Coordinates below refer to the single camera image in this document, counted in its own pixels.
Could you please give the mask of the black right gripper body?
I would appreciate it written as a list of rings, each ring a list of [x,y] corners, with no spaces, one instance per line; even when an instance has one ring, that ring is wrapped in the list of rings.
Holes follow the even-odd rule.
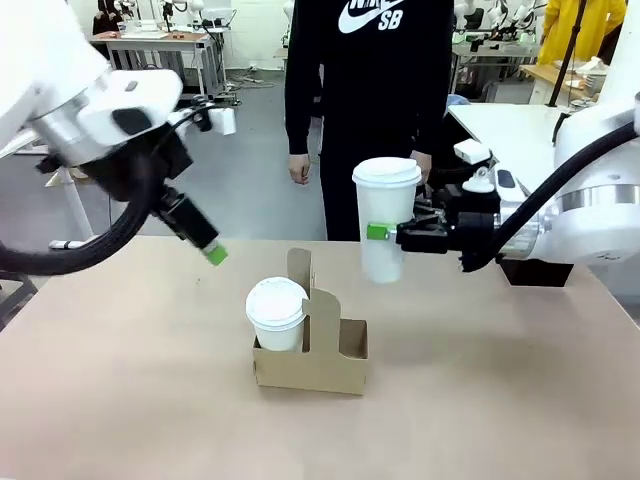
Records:
[[[494,213],[457,212],[447,216],[448,250],[475,252],[489,243],[494,235]]]

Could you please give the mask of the person right hand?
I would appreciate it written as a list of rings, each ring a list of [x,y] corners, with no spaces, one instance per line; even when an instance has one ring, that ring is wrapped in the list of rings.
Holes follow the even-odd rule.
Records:
[[[311,161],[308,154],[291,154],[288,170],[292,181],[298,185],[306,185],[309,181]]]

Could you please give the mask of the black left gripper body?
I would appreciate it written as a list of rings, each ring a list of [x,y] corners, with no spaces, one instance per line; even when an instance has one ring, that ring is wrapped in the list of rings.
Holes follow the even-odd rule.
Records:
[[[143,188],[158,190],[186,170],[191,159],[183,141],[169,131],[151,131],[82,165],[82,172],[118,201],[130,201]]]

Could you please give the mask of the person left hand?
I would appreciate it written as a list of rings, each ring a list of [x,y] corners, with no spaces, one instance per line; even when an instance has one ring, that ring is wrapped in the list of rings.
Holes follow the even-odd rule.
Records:
[[[429,174],[432,169],[432,156],[423,152],[413,150],[410,157],[416,162],[417,166],[421,170],[420,185],[424,185],[428,182]]]

